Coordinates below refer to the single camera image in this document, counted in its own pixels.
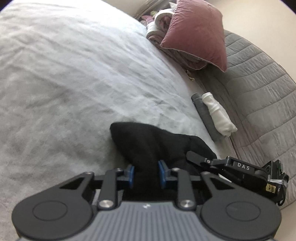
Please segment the grey quilted headboard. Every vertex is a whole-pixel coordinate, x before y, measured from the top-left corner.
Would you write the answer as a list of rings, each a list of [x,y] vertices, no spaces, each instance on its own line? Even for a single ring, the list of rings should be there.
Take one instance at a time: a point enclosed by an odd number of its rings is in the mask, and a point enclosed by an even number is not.
[[[295,201],[295,82],[256,45],[224,34],[227,70],[208,65],[198,77],[237,127],[230,137],[237,157],[256,166],[281,162],[288,206]]]

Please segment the pink velvet pillow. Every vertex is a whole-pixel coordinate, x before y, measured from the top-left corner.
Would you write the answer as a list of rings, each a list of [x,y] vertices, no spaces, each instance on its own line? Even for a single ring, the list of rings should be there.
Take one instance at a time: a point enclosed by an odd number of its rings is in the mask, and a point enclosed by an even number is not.
[[[222,13],[207,1],[177,1],[161,47],[188,54],[189,68],[200,70],[208,63],[227,70]]]

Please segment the folded white garment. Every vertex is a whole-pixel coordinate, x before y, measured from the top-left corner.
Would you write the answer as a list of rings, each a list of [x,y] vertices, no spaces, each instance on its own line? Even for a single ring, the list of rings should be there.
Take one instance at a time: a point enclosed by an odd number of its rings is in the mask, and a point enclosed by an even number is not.
[[[214,98],[211,92],[202,95],[202,101],[207,106],[216,130],[224,137],[230,137],[237,132],[237,128],[231,121],[224,107]]]

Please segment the folded white pink quilt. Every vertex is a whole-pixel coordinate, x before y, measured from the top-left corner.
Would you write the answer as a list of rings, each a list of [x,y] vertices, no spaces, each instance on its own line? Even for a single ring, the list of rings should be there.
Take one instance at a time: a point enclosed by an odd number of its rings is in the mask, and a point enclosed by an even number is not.
[[[151,11],[148,15],[140,17],[140,22],[147,28],[146,38],[185,69],[200,70],[206,67],[208,63],[198,57],[194,57],[180,50],[161,47],[161,42],[169,29],[171,19],[177,7],[176,3],[169,2],[169,5],[170,7],[168,9]]]

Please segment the folded grey garment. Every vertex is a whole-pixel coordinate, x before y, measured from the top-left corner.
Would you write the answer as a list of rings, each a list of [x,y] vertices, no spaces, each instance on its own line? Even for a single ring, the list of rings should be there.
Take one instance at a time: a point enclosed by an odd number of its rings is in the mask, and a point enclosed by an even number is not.
[[[198,93],[195,93],[191,96],[191,100],[201,118],[203,121],[211,139],[214,142],[220,141],[224,138],[223,135],[221,135],[217,129],[215,128],[214,122],[212,120],[212,117],[210,116],[209,110],[207,106],[203,103],[201,96]]]

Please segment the black garment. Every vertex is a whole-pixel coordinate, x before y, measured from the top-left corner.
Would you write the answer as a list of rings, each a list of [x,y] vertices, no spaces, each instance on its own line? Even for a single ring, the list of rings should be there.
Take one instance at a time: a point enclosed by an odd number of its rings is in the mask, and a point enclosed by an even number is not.
[[[116,122],[110,125],[110,133],[124,160],[134,166],[133,189],[123,192],[124,201],[167,201],[177,197],[176,191],[160,187],[160,160],[168,168],[199,175],[200,168],[187,162],[186,153],[192,151],[207,159],[217,157],[201,138],[171,133],[153,125]]]

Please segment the grey bed sheet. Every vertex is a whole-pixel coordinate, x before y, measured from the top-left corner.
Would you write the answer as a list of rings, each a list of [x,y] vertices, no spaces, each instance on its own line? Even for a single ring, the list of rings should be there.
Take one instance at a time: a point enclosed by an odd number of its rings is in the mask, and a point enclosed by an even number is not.
[[[191,101],[200,81],[160,52],[146,28],[103,1],[12,1],[1,11],[1,240],[14,206],[86,171],[124,165],[115,121],[215,143]]]

